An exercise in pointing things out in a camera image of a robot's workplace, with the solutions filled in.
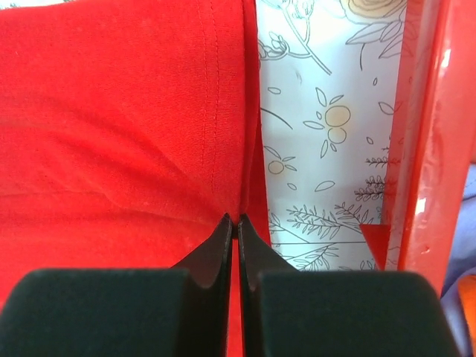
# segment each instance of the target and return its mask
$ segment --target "leaf drawing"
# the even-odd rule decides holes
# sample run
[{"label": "leaf drawing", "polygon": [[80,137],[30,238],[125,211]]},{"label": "leaf drawing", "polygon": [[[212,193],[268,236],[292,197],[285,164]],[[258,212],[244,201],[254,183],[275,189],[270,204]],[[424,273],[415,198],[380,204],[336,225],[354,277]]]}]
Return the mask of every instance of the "leaf drawing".
[{"label": "leaf drawing", "polygon": [[321,192],[321,191],[325,191],[325,190],[328,190],[332,187],[335,186],[335,182],[334,181],[322,181],[320,184],[318,184],[318,186],[315,188],[314,192]]},{"label": "leaf drawing", "polygon": [[383,167],[388,164],[388,157],[384,156],[383,158],[367,158],[365,163],[369,166]]},{"label": "leaf drawing", "polygon": [[270,152],[275,158],[279,158],[281,160],[281,155],[278,151],[273,149],[272,147],[264,146],[266,151]]},{"label": "leaf drawing", "polygon": [[323,158],[327,154],[327,150],[329,149],[329,141],[326,139],[322,143],[321,147],[321,158]]},{"label": "leaf drawing", "polygon": [[380,36],[382,42],[386,42],[395,36],[398,36],[400,30],[402,29],[403,24],[400,21],[394,21],[390,23],[383,31]]},{"label": "leaf drawing", "polygon": [[276,222],[278,225],[281,224],[280,219],[277,218],[277,216],[274,213],[271,213],[271,217],[272,217],[273,221]]},{"label": "leaf drawing", "polygon": [[356,201],[366,202],[370,199],[373,201],[377,199],[382,199],[385,190],[385,180],[381,176],[371,176],[365,180],[367,187],[359,188],[354,191],[356,195]]},{"label": "leaf drawing", "polygon": [[367,44],[380,40],[382,31],[387,27],[386,22],[374,22],[359,30],[354,36],[350,37],[346,45]]},{"label": "leaf drawing", "polygon": [[302,229],[303,234],[309,236],[316,233],[319,239],[326,237],[330,241],[341,228],[347,228],[361,234],[359,227],[361,222],[352,215],[352,213],[355,213],[350,211],[352,208],[353,206],[346,210],[342,206],[336,205],[336,212],[334,214],[330,210],[327,212],[323,210],[322,213],[318,213],[315,206],[313,208],[308,208],[306,205],[303,205],[301,208],[293,206],[292,209],[287,209],[289,215],[292,216],[291,219],[288,219],[288,222],[293,224],[293,228]]},{"label": "leaf drawing", "polygon": [[321,123],[318,123],[317,121],[306,120],[306,121],[303,121],[303,124],[307,126],[308,128],[315,129],[315,130],[324,129],[324,125],[322,125]]},{"label": "leaf drawing", "polygon": [[268,87],[268,91],[272,94],[281,94],[281,90],[276,87]]},{"label": "leaf drawing", "polygon": [[403,34],[393,38],[379,55],[379,58],[391,58],[393,56],[398,56],[402,50],[402,43]]},{"label": "leaf drawing", "polygon": [[324,94],[324,92],[318,87],[315,87],[315,91],[318,95],[319,103],[322,106],[327,106],[327,98],[326,98],[326,95]]},{"label": "leaf drawing", "polygon": [[277,218],[275,214],[269,214],[268,215],[268,227],[269,227],[269,233],[274,234],[277,232],[286,232],[293,236],[294,238],[299,239],[301,242],[309,243],[308,240],[305,240],[302,237],[299,237],[296,233],[290,231],[289,229],[283,227],[281,225],[281,221]]},{"label": "leaf drawing", "polygon": [[288,169],[288,170],[291,170],[291,171],[298,171],[294,166],[289,165],[289,164],[284,165],[284,167],[285,167],[286,169]]},{"label": "leaf drawing", "polygon": [[330,253],[330,247],[335,243],[319,247],[312,251],[307,251],[296,257],[287,258],[286,261],[301,271],[322,271],[330,270],[330,264],[326,257],[338,257],[336,253]]},{"label": "leaf drawing", "polygon": [[379,107],[382,113],[386,115],[393,115],[393,113],[395,112],[395,109],[386,102],[379,102]]},{"label": "leaf drawing", "polygon": [[334,97],[333,99],[330,100],[329,105],[331,106],[332,104],[337,103],[343,97],[344,97],[344,95],[338,95],[338,96]]}]

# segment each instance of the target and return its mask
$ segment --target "yellow flower illustration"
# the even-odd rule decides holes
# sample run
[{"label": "yellow flower illustration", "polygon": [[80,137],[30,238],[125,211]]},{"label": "yellow flower illustration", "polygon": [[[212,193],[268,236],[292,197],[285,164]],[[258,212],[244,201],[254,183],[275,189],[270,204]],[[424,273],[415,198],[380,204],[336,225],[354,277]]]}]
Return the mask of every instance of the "yellow flower illustration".
[{"label": "yellow flower illustration", "polygon": [[355,23],[369,20],[395,21],[407,0],[340,0],[347,18]]}]

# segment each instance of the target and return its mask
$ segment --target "line drawing of leaves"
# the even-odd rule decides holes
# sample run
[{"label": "line drawing of leaves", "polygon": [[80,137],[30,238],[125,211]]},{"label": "line drawing of leaves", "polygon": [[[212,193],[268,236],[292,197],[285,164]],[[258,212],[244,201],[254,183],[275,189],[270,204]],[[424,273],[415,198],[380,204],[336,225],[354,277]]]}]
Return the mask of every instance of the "line drawing of leaves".
[{"label": "line drawing of leaves", "polygon": [[356,34],[350,37],[345,44],[367,44],[380,40],[383,30],[388,26],[386,22],[374,22],[357,31]]},{"label": "line drawing of leaves", "polygon": [[331,106],[332,104],[334,103],[337,103],[340,99],[342,99],[344,97],[344,95],[337,95],[335,96],[333,99],[330,100],[329,102],[329,105]]},{"label": "line drawing of leaves", "polygon": [[288,170],[291,170],[291,171],[298,171],[298,169],[296,169],[294,166],[289,165],[289,164],[284,165],[284,167],[285,167],[286,169],[288,169]]},{"label": "line drawing of leaves", "polygon": [[324,92],[322,91],[322,89],[320,89],[318,87],[315,87],[315,92],[318,95],[319,103],[322,106],[327,106],[327,98],[326,98],[326,95],[324,94]]},{"label": "line drawing of leaves", "polygon": [[288,23],[289,28],[291,28],[291,31],[293,32],[293,34],[295,35],[296,39],[299,41],[301,46],[303,46],[303,48],[307,52],[307,54],[314,60],[314,62],[316,62],[316,64],[327,75],[330,76],[332,74],[332,71],[327,68],[327,66],[321,61],[321,59],[309,47],[309,36],[310,36],[310,31],[311,31],[309,17],[311,16],[312,8],[314,6],[314,2],[312,3],[312,6],[309,6],[307,8],[307,11],[306,11],[307,14],[304,16],[304,17],[306,17],[306,37],[305,38],[303,38],[300,35],[298,29],[296,28],[296,25],[295,25],[294,21],[292,20],[292,17],[289,15],[289,11],[288,11],[288,5],[289,4],[291,4],[290,1],[288,2],[288,4],[285,7],[281,7],[281,12],[284,15],[284,19]]},{"label": "line drawing of leaves", "polygon": [[402,29],[403,24],[400,21],[391,22],[383,31],[380,41],[386,42],[397,36]]},{"label": "line drawing of leaves", "polygon": [[398,56],[402,50],[403,34],[394,37],[388,45],[384,48],[379,58],[391,58]]},{"label": "line drawing of leaves", "polygon": [[272,214],[268,215],[268,229],[270,234],[274,234],[276,232],[286,232],[288,234],[291,234],[293,237],[298,238],[300,241],[304,243],[309,243],[308,240],[305,240],[302,237],[299,237],[296,233],[290,231],[287,228],[284,228],[280,222],[278,223]]},{"label": "line drawing of leaves", "polygon": [[277,223],[277,225],[281,225],[280,219],[277,218],[277,216],[274,213],[271,213],[271,217],[272,217],[273,221]]},{"label": "line drawing of leaves", "polygon": [[306,121],[303,121],[303,124],[307,126],[308,128],[311,128],[314,130],[325,129],[324,125],[322,125],[321,123],[318,123],[317,121],[306,120]]},{"label": "line drawing of leaves", "polygon": [[379,187],[366,187],[366,188],[359,188],[358,190],[354,191],[356,195],[356,201],[363,201],[367,202],[369,199],[373,201],[377,199],[381,199],[384,196],[384,188]]},{"label": "line drawing of leaves", "polygon": [[[330,264],[324,255],[326,255],[326,253],[330,250],[330,247],[334,244],[335,243],[330,243],[329,245],[307,251],[306,253],[300,254],[296,257],[287,258],[286,261],[301,271],[330,270]],[[328,255],[328,257],[338,257],[337,254],[332,254],[333,255]]]},{"label": "line drawing of leaves", "polygon": [[327,154],[327,150],[329,149],[329,141],[324,140],[324,142],[322,143],[322,147],[321,147],[321,158],[323,158],[326,154]]},{"label": "line drawing of leaves", "polygon": [[382,113],[386,115],[393,115],[393,113],[395,113],[395,109],[386,102],[379,102],[379,107]]},{"label": "line drawing of leaves", "polygon": [[268,91],[272,94],[281,94],[281,89],[277,87],[268,87]]},{"label": "line drawing of leaves", "polygon": [[337,210],[335,215],[339,216],[338,219],[335,218],[335,215],[332,212],[328,212],[329,214],[326,215],[326,211],[322,212],[320,215],[314,206],[312,208],[308,208],[306,205],[303,205],[301,208],[297,208],[293,206],[292,209],[286,209],[292,219],[288,219],[287,222],[293,224],[293,228],[300,229],[303,226],[303,234],[307,234],[308,236],[311,233],[316,232],[319,239],[323,238],[324,234],[329,234],[329,240],[332,240],[339,230],[344,227],[350,229],[351,231],[355,231],[356,233],[361,234],[361,230],[359,225],[361,224],[357,217],[354,216],[358,214],[361,208],[358,208],[356,212],[352,212],[354,205],[351,205],[349,208],[345,208],[345,202],[343,202],[342,206],[336,205],[335,209]]},{"label": "line drawing of leaves", "polygon": [[325,190],[328,190],[332,187],[335,186],[335,182],[334,181],[322,181],[320,184],[318,184],[318,186],[314,189],[314,192],[321,192],[321,191],[325,191]]},{"label": "line drawing of leaves", "polygon": [[266,145],[264,146],[264,148],[266,149],[266,151],[270,152],[275,158],[279,158],[281,160],[281,155],[278,151]]},{"label": "line drawing of leaves", "polygon": [[388,164],[388,157],[384,156],[383,158],[367,158],[365,163],[369,166],[375,165],[375,167],[383,167]]}]

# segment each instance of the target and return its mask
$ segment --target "purple fabric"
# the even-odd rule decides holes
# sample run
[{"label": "purple fabric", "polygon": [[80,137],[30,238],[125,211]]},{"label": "purple fabric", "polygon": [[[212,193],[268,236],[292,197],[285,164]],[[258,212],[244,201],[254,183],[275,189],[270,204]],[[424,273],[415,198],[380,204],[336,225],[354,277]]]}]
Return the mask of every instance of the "purple fabric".
[{"label": "purple fabric", "polygon": [[470,274],[476,274],[476,165],[470,166],[466,179],[441,297],[443,311],[463,357],[473,356],[473,352],[457,281]]}]

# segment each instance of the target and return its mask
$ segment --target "clip jaw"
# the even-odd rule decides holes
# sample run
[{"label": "clip jaw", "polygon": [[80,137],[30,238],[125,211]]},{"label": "clip jaw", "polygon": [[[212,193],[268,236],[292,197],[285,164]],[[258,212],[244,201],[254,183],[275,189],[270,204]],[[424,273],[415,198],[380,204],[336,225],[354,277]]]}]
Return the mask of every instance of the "clip jaw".
[{"label": "clip jaw", "polygon": [[[237,227],[247,357],[428,356],[458,351],[440,302],[402,272],[299,272]],[[0,315],[0,355],[226,354],[233,223],[170,269],[40,270]]]}]

